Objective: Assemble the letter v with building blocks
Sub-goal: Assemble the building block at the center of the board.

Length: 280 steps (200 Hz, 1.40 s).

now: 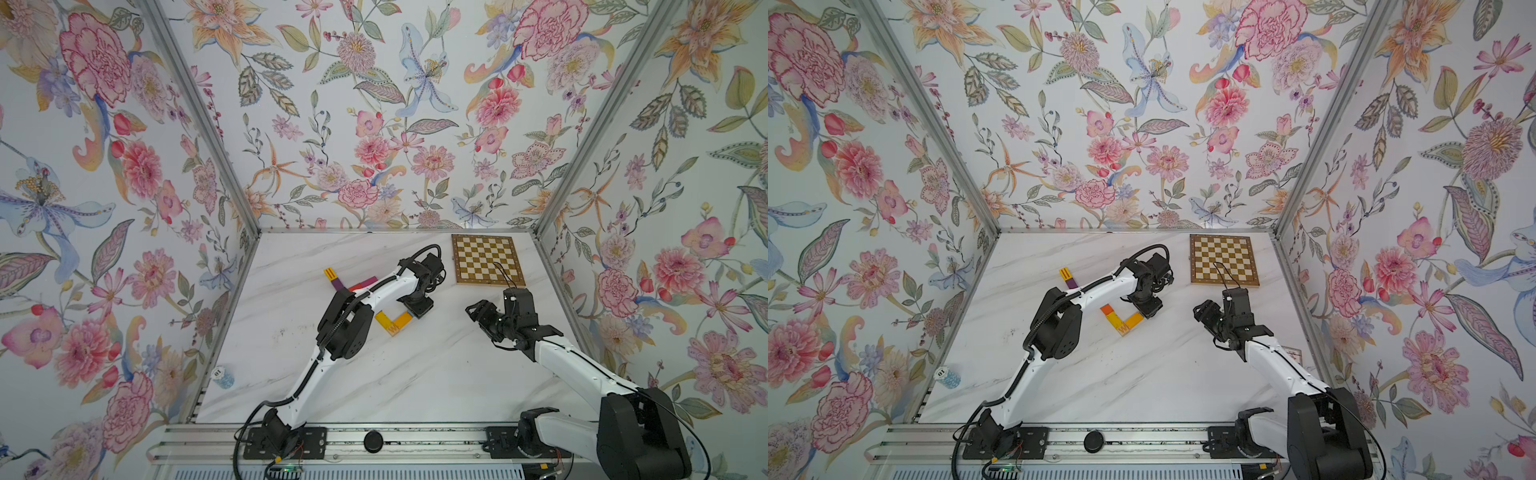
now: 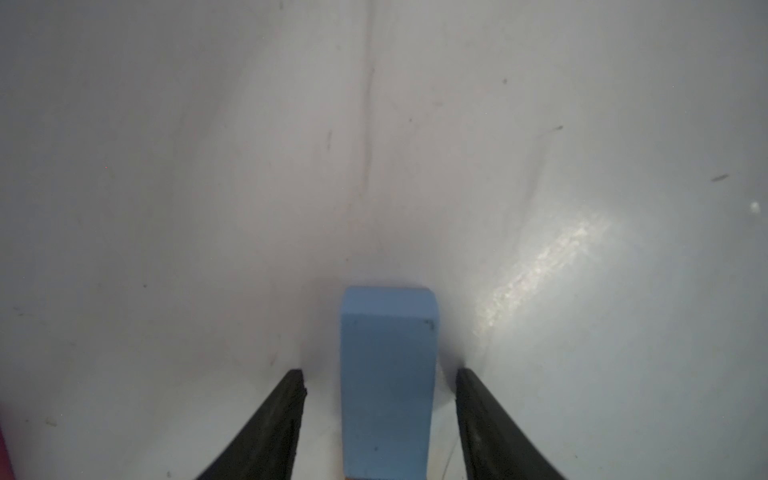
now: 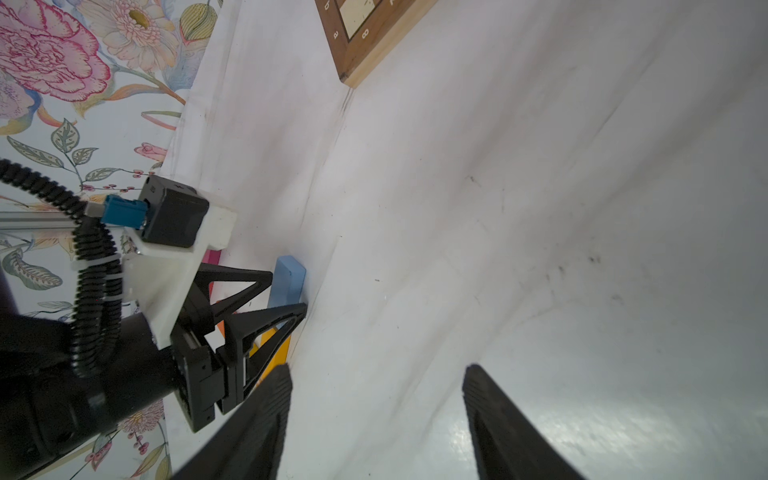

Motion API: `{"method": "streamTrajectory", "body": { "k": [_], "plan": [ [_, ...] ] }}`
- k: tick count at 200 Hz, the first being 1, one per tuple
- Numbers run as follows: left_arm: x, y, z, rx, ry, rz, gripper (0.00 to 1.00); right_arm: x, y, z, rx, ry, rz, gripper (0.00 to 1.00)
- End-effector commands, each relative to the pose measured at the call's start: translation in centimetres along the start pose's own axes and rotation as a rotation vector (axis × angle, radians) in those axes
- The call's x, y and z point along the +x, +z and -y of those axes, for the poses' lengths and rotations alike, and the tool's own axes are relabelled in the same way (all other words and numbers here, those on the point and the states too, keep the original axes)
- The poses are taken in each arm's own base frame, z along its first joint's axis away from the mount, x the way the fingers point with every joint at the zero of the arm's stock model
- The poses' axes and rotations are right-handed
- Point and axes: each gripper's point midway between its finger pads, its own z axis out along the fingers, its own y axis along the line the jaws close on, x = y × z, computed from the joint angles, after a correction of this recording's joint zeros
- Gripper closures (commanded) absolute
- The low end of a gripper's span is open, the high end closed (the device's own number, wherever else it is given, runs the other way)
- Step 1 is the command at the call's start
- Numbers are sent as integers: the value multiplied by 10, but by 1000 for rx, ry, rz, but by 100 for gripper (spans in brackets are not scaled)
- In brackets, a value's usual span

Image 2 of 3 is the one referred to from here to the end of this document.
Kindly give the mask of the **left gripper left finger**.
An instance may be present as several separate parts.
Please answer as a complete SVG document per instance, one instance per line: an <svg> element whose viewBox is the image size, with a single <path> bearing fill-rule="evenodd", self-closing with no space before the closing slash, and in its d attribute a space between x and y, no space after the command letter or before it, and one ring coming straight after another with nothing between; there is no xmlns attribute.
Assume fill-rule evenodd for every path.
<svg viewBox="0 0 768 480"><path fill-rule="evenodd" d="M289 370L199 480L289 480L307 389L303 372Z"/></svg>

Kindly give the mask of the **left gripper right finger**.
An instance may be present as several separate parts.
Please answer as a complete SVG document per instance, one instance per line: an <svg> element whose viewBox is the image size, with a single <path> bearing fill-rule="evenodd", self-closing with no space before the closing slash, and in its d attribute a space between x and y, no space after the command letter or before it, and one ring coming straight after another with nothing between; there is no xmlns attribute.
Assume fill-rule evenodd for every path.
<svg viewBox="0 0 768 480"><path fill-rule="evenodd" d="M469 479L564 480L471 369L458 369L455 383Z"/></svg>

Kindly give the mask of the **light blue rectangular block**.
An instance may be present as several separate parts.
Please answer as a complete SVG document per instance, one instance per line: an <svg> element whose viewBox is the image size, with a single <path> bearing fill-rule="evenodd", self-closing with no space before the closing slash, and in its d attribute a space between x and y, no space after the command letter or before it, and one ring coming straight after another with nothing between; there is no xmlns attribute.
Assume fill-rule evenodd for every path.
<svg viewBox="0 0 768 480"><path fill-rule="evenodd" d="M426 477L439 326L429 289L345 290L340 388L346 478Z"/></svg>

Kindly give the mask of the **magenta rectangular block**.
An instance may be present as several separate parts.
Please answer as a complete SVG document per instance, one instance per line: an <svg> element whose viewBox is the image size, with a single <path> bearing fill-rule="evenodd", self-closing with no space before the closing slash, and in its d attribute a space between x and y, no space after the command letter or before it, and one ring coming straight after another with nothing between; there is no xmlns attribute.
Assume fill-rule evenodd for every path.
<svg viewBox="0 0 768 480"><path fill-rule="evenodd" d="M13 466L2 431L0 431L0 480L15 480Z"/></svg>

